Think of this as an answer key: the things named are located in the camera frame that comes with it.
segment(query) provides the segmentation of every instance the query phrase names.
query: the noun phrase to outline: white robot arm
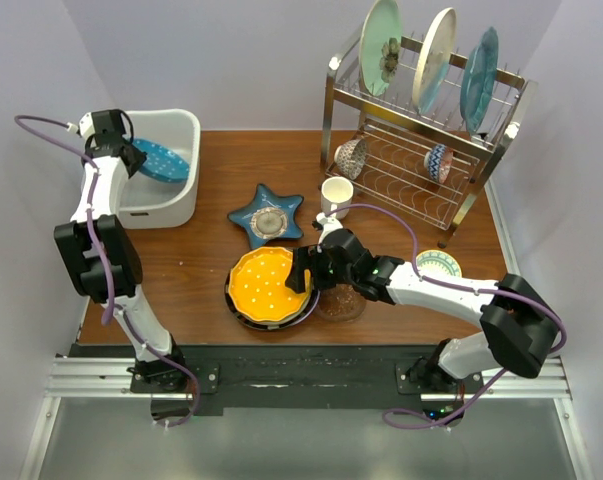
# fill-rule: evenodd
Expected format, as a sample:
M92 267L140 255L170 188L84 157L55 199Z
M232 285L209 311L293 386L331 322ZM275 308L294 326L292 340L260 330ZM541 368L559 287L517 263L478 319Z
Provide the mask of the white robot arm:
M528 378L538 375L559 327L523 278L508 274L497 282L426 277L402 259L373 257L334 216L321 213L314 225L322 230L319 243L294 250L289 288L303 291L303 275L310 270L319 290L350 284L368 300L429 308L483 330L441 342L432 358L415 366L412 373L421 380L430 376L436 387L441 381L452 383L499 366Z
M125 133L119 110L92 112L81 119L79 134L86 140L86 154L93 161L92 164L84 163L81 200L71 222L57 226L54 237L77 292L89 295L104 308L111 301L105 268L112 271L114 304L117 306L113 315L134 346L135 373L148 383L173 389L177 388L180 383L177 379L182 375L167 368L156 354L181 365L184 365L183 357L145 297L141 287L141 261L117 218L123 189L145 161L145 154L124 138ZM88 234L88 210L91 210L95 230L107 252L108 266L100 261Z

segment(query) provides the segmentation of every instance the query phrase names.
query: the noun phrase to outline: orange plate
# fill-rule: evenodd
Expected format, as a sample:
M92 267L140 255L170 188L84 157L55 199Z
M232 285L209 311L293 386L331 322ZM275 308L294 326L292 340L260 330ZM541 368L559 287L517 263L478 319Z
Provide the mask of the orange plate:
M292 269L292 252L283 247L261 247L246 253L230 270L228 294L235 308L255 322L280 322L302 310L310 298L310 272L305 293L285 286Z

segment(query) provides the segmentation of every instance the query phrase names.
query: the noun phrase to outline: dish rack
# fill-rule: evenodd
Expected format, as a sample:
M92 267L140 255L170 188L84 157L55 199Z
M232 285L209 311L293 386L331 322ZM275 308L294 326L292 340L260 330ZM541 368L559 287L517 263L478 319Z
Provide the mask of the dish rack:
M420 115L412 105L412 83L423 39L413 38L414 33L401 38L394 80L384 94L373 97L360 85L355 47L362 28L355 30L328 65L321 165L327 176L339 175L330 157L335 102L358 110L353 139L366 139L368 156L353 181L355 189L443 230L439 248L445 248L516 137L537 83L507 71L507 64L499 69L482 129L471 137L459 109L467 58L451 55L435 105L429 114ZM444 184L431 180L423 165L424 156L439 143L454 150Z

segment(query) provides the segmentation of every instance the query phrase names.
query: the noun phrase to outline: cup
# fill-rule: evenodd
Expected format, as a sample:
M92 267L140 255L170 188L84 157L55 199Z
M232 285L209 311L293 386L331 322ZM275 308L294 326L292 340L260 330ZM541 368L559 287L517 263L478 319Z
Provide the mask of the cup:
M352 182L343 177L328 178L321 185L321 210L326 215L337 208L347 207L352 203L354 186ZM348 210L335 213L334 216L341 220L348 214Z

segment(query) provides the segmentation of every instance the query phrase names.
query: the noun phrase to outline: blue star dish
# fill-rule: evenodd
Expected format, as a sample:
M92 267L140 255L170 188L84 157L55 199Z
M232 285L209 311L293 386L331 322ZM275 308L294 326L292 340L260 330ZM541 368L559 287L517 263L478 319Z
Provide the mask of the blue star dish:
M301 238L303 231L294 222L294 214L302 203L301 195L278 197L260 183L252 201L230 212L228 219L245 229L254 250L274 238Z

